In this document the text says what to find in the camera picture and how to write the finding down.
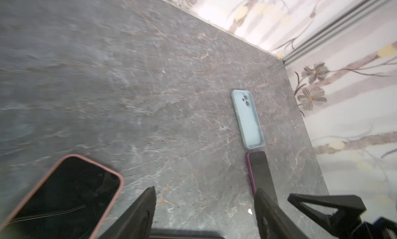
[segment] black bracket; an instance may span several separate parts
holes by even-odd
[[[339,238],[348,238],[361,225],[360,215],[366,211],[361,198],[355,195],[312,196],[291,193],[288,201],[328,233]],[[332,215],[324,214],[304,203],[338,210]]]

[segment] phone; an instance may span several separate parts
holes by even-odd
[[[231,92],[231,98],[244,147],[246,149],[263,147],[265,141],[251,93],[246,90],[235,89]]]
[[[248,173],[254,195],[258,188],[262,188],[269,197],[278,205],[277,195],[271,178],[269,163],[263,151],[248,152],[245,155]]]
[[[0,227],[0,238],[94,238],[123,177],[86,157],[59,160]]]

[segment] gray marble surface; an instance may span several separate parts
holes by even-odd
[[[253,94],[280,206],[327,194],[281,60],[161,0],[0,0],[0,220],[49,167],[125,177],[101,231],[155,186],[154,228],[258,238],[230,92]]]

